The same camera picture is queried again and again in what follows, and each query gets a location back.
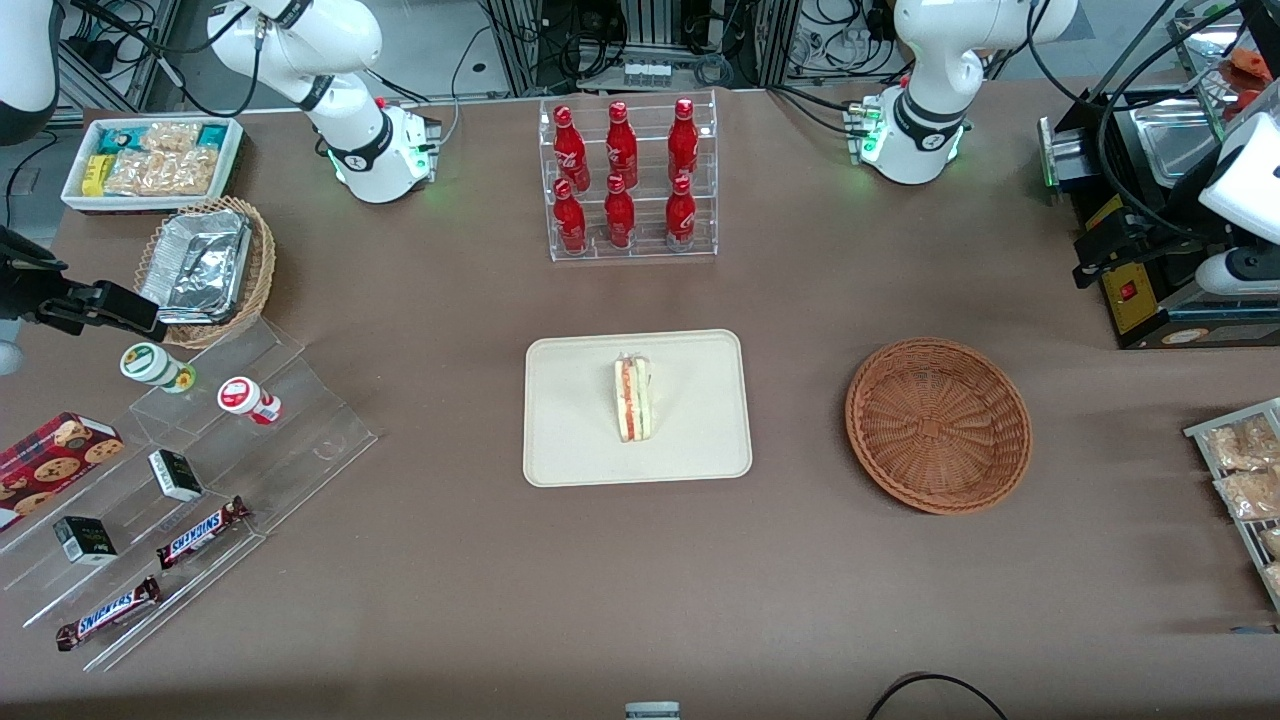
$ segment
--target wicker basket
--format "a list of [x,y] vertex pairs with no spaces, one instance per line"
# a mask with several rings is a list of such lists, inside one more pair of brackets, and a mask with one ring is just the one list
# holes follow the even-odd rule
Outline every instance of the wicker basket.
[[932,337],[884,346],[863,363],[845,428],[873,480],[940,515],[996,505],[1032,455],[1030,419],[1009,377],[973,348]]
[[[243,200],[236,197],[219,197],[189,208],[178,210],[179,214],[192,215],[196,213],[212,213],[215,210],[236,210],[243,213],[253,222],[253,237],[250,240],[248,260],[244,263],[244,279],[241,283],[241,301],[236,315],[220,325],[169,325],[169,332],[164,341],[169,345],[188,347],[191,350],[204,350],[218,338],[230,333],[237,327],[252,320],[262,311],[266,297],[271,293],[271,274],[275,272],[275,238],[271,237],[271,228],[266,227],[262,215]],[[151,254],[155,252],[156,241],[160,238],[160,228],[151,233],[151,242],[142,251],[142,261],[133,273],[133,291],[142,290],[142,281],[147,277],[147,268],[151,265]]]

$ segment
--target acrylic bottle rack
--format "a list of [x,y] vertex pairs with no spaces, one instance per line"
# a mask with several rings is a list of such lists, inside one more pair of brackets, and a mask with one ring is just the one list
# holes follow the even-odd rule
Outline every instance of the acrylic bottle rack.
[[[691,195],[698,205],[694,215],[692,246],[684,252],[667,247],[667,199],[671,197],[671,178],[667,174],[667,135],[675,120],[676,100],[694,101],[694,124],[698,126],[698,169],[694,172]],[[552,260],[568,263],[599,261],[681,261],[709,260],[719,249],[719,218],[717,199],[717,117],[716,95],[709,91],[685,94],[626,95],[627,114],[636,132],[640,155],[640,182],[631,188],[636,208],[635,240],[627,250],[614,247],[608,238],[604,219],[604,199],[608,196],[605,179],[609,161],[604,138],[609,132],[609,111],[605,99],[595,96],[559,97],[544,100],[539,108],[538,150],[543,164],[543,204],[547,206],[547,236]],[[573,124],[586,143],[586,167],[591,173],[591,186],[577,195],[586,214],[586,252],[570,255],[564,251],[556,231],[552,205],[556,201],[552,183],[559,177],[556,164],[556,123],[552,110],[567,105],[573,111]]]

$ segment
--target table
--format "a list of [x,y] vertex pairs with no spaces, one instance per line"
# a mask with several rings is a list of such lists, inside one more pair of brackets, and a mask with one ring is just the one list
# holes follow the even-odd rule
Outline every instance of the table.
[[[1277,351],[1114,350],[1041,182],[1036,119],[1065,100],[991,83],[925,187],[849,167],[764,92],[719,102],[721,255],[643,268],[547,259],[535,102],[466,106],[439,181],[387,206],[334,182],[303,115],[244,115],[238,195],[279,245],[266,314],[385,436],[110,673],[50,671],[52,638],[0,605],[3,715],[861,717],[936,670],[1012,717],[1274,716],[1280,639],[1226,629],[1275,615],[1179,430],[1277,395]],[[69,211],[54,247],[72,277],[127,282],[155,223]],[[696,328],[742,340],[746,477],[524,480],[531,342]],[[845,439],[859,361],[920,334],[979,348],[1027,400],[1030,469],[988,512],[899,505]],[[131,342],[26,328],[0,442],[122,413]],[[983,712],[913,685],[881,717]]]

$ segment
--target cookie box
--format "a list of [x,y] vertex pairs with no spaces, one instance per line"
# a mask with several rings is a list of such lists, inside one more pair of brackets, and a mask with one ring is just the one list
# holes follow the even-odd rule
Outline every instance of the cookie box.
[[61,413],[0,452],[0,532],[123,447],[110,425]]

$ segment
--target red bottle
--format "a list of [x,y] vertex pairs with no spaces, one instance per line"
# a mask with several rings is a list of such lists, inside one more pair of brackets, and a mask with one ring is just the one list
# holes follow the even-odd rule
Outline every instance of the red bottle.
[[564,252],[581,255],[586,252],[586,215],[573,197],[573,186],[564,178],[556,178],[552,188],[556,192],[552,214],[556,215],[556,229],[559,232]]
[[636,131],[627,120],[627,104],[609,104],[609,135],[604,138],[609,152],[609,172],[622,176],[627,190],[640,182],[640,152],[636,149]]
[[667,155],[671,182],[681,173],[692,176],[698,169],[698,127],[694,126],[694,101],[687,97],[676,100],[676,122],[667,136]]
[[681,174],[671,183],[667,199],[667,247],[684,252],[694,245],[694,214],[698,204],[689,195],[689,176]]
[[604,199],[604,218],[609,223],[609,242],[618,250],[631,247],[631,237],[636,229],[636,205],[627,193],[627,183],[622,176],[609,176],[609,196]]
[[552,117],[556,119],[556,164],[577,192],[586,192],[591,187],[591,172],[586,169],[586,143],[573,127],[573,113],[559,105]]

